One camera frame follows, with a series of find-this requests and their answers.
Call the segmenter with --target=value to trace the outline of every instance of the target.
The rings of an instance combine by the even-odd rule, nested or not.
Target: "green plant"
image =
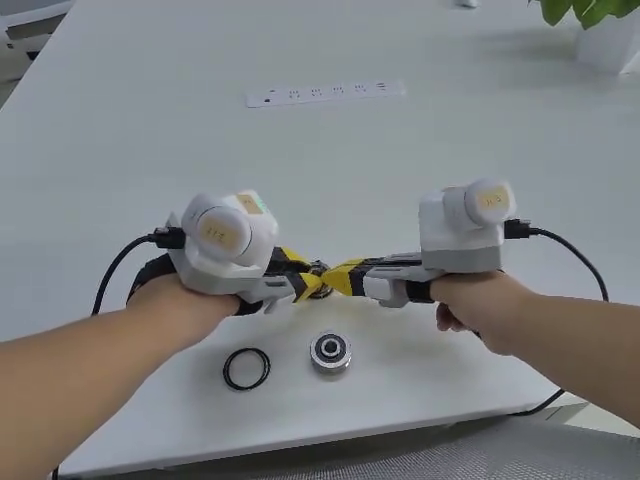
[[[549,25],[556,25],[573,8],[573,13],[585,30],[598,24],[607,15],[622,18],[640,7],[640,0],[538,0],[542,16]]]

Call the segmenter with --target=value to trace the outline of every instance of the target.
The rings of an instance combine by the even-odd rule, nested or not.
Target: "person's right hand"
[[[431,297],[440,302],[438,329],[478,332],[487,348],[509,355],[509,338],[523,308],[536,294],[501,272],[447,275],[434,280]]]

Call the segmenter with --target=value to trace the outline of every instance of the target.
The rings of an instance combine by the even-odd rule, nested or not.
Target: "gray chair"
[[[103,478],[638,480],[640,439],[496,418]]]

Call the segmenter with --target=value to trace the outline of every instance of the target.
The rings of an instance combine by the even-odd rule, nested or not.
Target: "black wrist strap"
[[[138,275],[136,275],[129,295],[127,296],[127,303],[133,294],[143,285],[149,283],[154,278],[162,277],[163,275],[172,275],[174,273],[176,273],[176,268],[173,266],[173,262],[168,253],[148,261],[138,272]],[[240,308],[236,312],[236,316],[252,315],[262,308],[262,302],[248,303],[240,297],[238,297],[238,299],[240,300]]]

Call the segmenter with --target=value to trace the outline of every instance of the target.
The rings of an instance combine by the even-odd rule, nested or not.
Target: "electrical outlet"
[[[392,82],[353,82],[327,86],[270,88],[248,93],[247,107],[275,107],[302,103],[342,101],[356,98],[405,95],[401,80]]]

